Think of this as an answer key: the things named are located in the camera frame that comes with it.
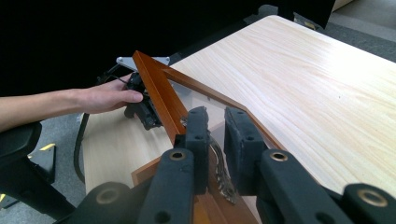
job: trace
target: floor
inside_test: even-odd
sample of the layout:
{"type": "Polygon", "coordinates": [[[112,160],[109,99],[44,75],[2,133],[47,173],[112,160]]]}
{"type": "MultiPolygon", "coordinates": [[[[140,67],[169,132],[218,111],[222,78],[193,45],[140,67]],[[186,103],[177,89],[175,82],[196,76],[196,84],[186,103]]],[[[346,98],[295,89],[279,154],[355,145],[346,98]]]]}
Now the floor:
{"type": "MultiPolygon", "coordinates": [[[[258,15],[252,16],[248,21],[254,22],[254,20],[273,13],[276,13],[273,8],[265,6],[261,8],[258,15]]],[[[394,0],[354,0],[334,11],[330,22],[396,43],[396,1],[394,0]]],[[[62,164],[57,164],[57,166],[62,174],[57,174],[60,180],[57,180],[59,182],[56,182],[55,186],[74,205],[81,201],[84,186],[74,174],[72,157],[66,156],[64,153],[73,151],[79,125],[77,118],[78,115],[70,115],[46,120],[43,124],[45,132],[43,136],[47,136],[47,139],[41,139],[42,143],[39,144],[44,146],[44,144],[55,142],[59,147],[58,158],[62,164]]],[[[53,219],[37,213],[22,203],[0,211],[0,223],[52,222],[53,219]]]]}

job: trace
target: table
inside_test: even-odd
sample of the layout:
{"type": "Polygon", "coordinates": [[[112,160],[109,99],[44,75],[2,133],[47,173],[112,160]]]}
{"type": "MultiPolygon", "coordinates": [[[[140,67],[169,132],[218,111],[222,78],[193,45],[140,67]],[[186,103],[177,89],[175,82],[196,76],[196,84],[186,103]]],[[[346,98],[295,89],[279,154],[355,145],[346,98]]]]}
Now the table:
{"type": "MultiPolygon", "coordinates": [[[[319,184],[364,182],[396,196],[396,64],[266,17],[172,65],[244,105],[319,184]]],[[[123,109],[91,115],[86,188],[132,186],[131,172],[171,148],[123,109]]]]}

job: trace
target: yellow tape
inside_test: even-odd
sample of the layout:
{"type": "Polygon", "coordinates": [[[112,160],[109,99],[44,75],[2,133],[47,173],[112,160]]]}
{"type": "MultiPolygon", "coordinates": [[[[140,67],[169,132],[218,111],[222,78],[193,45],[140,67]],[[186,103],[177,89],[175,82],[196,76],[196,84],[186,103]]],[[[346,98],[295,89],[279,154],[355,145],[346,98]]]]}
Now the yellow tape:
{"type": "Polygon", "coordinates": [[[50,147],[54,147],[54,146],[55,146],[55,144],[51,143],[49,145],[46,145],[45,147],[40,148],[40,151],[45,151],[45,150],[49,149],[50,147]]]}

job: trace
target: black chair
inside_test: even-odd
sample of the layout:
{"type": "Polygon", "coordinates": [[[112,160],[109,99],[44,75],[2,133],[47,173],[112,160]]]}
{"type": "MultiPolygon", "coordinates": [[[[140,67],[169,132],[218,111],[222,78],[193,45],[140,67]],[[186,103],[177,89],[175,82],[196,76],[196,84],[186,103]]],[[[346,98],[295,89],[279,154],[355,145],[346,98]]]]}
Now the black chair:
{"type": "Polygon", "coordinates": [[[28,158],[40,134],[39,122],[0,133],[0,193],[59,220],[75,207],[50,184],[42,168],[28,158]]]}

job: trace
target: gray carpet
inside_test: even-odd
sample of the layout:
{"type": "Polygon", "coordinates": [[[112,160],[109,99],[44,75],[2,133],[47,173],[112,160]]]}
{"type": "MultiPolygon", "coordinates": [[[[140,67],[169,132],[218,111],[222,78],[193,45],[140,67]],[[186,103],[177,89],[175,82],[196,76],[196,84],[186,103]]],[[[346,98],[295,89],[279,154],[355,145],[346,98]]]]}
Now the gray carpet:
{"type": "MultiPolygon", "coordinates": [[[[261,8],[259,15],[247,18],[247,23],[254,22],[266,15],[274,14],[270,8],[261,8]]],[[[338,39],[359,49],[396,63],[396,43],[379,37],[357,32],[346,27],[329,23],[325,30],[318,32],[338,39]]],[[[43,122],[43,132],[37,148],[49,143],[57,146],[56,180],[53,186],[59,190],[73,205],[78,205],[85,195],[84,185],[78,180],[73,167],[73,150],[78,134],[78,115],[67,115],[43,122]]],[[[0,223],[52,223],[54,220],[39,214],[23,203],[17,203],[0,211],[0,223]]]]}

